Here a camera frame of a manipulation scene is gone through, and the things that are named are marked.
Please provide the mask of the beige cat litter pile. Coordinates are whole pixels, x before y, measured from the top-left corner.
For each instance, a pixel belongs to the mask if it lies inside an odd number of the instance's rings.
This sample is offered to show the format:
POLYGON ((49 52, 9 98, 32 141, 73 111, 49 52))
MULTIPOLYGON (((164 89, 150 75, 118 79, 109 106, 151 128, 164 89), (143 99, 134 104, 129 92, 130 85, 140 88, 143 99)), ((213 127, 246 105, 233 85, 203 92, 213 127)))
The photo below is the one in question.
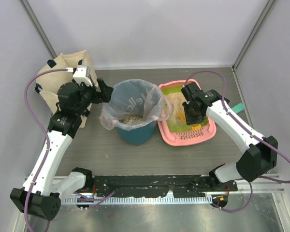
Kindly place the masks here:
POLYGON ((181 124, 182 121, 179 119, 177 113, 178 112, 184 113, 184 107, 182 104, 186 102, 185 97, 181 92, 169 93, 166 95, 166 97, 172 102, 174 106, 173 114, 168 121, 174 124, 181 124))

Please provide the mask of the orange litter scoop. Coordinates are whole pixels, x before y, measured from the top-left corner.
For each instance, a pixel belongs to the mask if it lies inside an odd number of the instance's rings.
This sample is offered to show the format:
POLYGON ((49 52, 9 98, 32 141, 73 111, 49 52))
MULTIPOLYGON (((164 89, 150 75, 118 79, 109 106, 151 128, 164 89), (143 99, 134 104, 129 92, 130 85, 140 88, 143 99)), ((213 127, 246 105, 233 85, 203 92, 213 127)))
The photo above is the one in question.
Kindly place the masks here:
POLYGON ((190 114, 186 115, 184 111, 177 112, 176 116, 180 121, 186 122, 188 126, 191 126, 193 131, 197 131, 202 128, 199 116, 195 117, 190 114))

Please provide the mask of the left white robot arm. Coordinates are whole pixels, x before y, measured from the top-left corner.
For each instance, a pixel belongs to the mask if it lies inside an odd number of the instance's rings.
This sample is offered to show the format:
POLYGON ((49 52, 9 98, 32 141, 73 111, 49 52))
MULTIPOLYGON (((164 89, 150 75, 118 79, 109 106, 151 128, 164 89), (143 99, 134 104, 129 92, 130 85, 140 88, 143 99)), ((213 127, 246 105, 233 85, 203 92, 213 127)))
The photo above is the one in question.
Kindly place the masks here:
POLYGON ((97 82, 99 90, 83 82, 70 82, 59 88, 57 111, 50 119, 41 154, 23 186, 12 189, 10 194, 12 202, 25 217, 36 216, 52 221, 62 201, 78 190, 92 188, 92 172, 84 168, 74 168, 57 184, 53 184, 53 179, 82 123, 81 116, 86 114, 90 104, 109 102, 111 99, 113 88, 101 78, 97 82))

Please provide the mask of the black metal base plate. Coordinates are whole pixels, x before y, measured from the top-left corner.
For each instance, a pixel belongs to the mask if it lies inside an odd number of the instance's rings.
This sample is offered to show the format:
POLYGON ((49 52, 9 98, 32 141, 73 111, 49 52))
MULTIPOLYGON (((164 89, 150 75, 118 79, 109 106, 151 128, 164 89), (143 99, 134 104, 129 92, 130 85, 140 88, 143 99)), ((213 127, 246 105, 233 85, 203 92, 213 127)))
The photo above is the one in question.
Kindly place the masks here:
POLYGON ((157 198, 165 197, 169 191, 174 197, 202 197, 206 192, 237 191, 235 181, 215 184, 211 177, 202 175, 97 175, 89 188, 77 190, 81 194, 96 193, 106 197, 157 198))

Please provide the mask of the aluminium frame rail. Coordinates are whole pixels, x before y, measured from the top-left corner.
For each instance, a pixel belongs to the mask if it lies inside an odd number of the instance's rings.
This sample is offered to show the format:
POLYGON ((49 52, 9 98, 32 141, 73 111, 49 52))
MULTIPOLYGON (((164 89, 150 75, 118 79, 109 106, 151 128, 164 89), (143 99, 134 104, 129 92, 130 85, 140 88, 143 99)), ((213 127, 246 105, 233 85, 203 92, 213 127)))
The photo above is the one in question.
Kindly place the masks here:
POLYGON ((207 192, 239 191, 235 180, 218 183, 212 176, 206 175, 99 175, 92 176, 91 171, 74 169, 68 177, 53 184, 45 178, 37 180, 32 193, 43 196, 58 196, 62 200, 71 194, 94 191, 98 197, 114 193, 118 198, 158 198, 172 191, 176 198, 201 197, 207 192))

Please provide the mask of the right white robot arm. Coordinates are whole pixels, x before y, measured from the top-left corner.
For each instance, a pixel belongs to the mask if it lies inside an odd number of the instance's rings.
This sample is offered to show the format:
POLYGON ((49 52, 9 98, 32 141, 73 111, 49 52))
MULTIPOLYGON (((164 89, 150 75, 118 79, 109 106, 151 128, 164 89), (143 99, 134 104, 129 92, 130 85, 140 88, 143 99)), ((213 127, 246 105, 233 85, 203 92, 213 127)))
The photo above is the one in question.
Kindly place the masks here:
POLYGON ((252 182, 276 166, 277 140, 251 128, 228 106, 227 99, 215 90, 203 92, 195 82, 185 84, 181 92, 186 99, 183 107, 187 125, 194 129, 205 119, 213 120, 242 152, 237 162, 222 164, 209 172, 212 186, 236 179, 252 182))

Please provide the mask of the teal handled scraper tool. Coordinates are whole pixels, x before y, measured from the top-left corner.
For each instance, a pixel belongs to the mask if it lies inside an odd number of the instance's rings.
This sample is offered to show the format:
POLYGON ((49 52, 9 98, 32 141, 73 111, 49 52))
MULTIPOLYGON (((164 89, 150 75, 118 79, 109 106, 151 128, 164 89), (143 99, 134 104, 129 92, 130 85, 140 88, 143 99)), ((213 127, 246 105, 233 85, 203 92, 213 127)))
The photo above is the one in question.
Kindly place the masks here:
POLYGON ((235 105, 234 107, 232 107, 232 110, 236 113, 239 114, 240 112, 245 110, 245 105, 242 103, 238 103, 237 105, 235 105))

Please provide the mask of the beige canvas tote bag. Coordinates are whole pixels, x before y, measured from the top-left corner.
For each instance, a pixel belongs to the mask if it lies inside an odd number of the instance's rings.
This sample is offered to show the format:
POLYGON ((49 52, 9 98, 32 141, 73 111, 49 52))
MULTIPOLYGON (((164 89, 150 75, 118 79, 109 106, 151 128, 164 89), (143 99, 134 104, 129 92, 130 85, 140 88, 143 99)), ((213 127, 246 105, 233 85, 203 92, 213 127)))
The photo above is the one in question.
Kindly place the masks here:
MULTIPOLYGON (((39 71, 39 74, 55 69, 76 68, 78 65, 85 65, 90 68, 90 79, 94 86, 98 87, 97 76, 86 50, 67 55, 60 54, 55 59, 50 59, 39 71)), ((58 103, 59 88, 72 80, 73 75, 69 72, 52 72, 36 79, 35 90, 44 99, 53 114, 57 111, 56 103, 58 103)))

